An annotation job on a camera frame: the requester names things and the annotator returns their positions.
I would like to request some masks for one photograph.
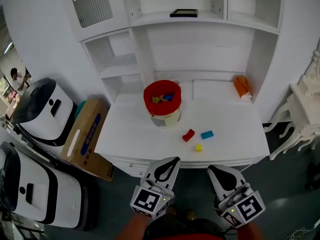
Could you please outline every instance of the person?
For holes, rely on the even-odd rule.
[[[28,88],[26,84],[28,76],[25,75],[23,78],[18,77],[18,70],[15,67],[11,69],[10,75],[13,79],[13,88],[22,96]]]
[[[195,219],[189,211],[185,220],[176,217],[175,208],[169,206],[166,214],[151,222],[151,218],[135,213],[116,240],[225,240],[225,235],[218,225],[208,219]],[[250,222],[237,229],[238,240],[263,240],[258,227]]]
[[[35,81],[32,79],[31,74],[29,73],[28,69],[25,67],[25,75],[27,76],[27,81],[25,82],[27,85],[32,85]]]

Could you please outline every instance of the blue label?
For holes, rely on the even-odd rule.
[[[91,129],[90,131],[88,132],[88,135],[86,136],[85,140],[84,140],[84,143],[82,145],[82,148],[81,148],[81,155],[85,155],[87,153],[87,150],[89,148],[89,145],[90,145],[90,142],[95,134],[95,131],[98,127],[98,124],[100,122],[100,119],[101,119],[101,115],[100,113],[98,113],[91,125]]]

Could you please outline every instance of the blue block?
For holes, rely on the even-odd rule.
[[[172,101],[172,99],[174,98],[174,94],[171,94],[171,95],[166,95],[163,97],[165,100],[168,100],[168,101]]]
[[[214,133],[212,132],[212,130],[201,133],[201,138],[203,140],[211,138],[213,136],[214,136]]]

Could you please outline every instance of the red bucket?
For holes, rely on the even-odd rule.
[[[153,103],[153,97],[173,95],[171,101]],[[143,99],[156,126],[173,127],[181,117],[181,88],[170,80],[160,80],[144,89]]]

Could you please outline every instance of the window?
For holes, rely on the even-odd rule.
[[[73,0],[73,4],[82,28],[113,17],[109,0]]]
[[[11,103],[13,100],[14,89],[9,84],[5,76],[0,79],[0,94],[5,97],[5,99]]]

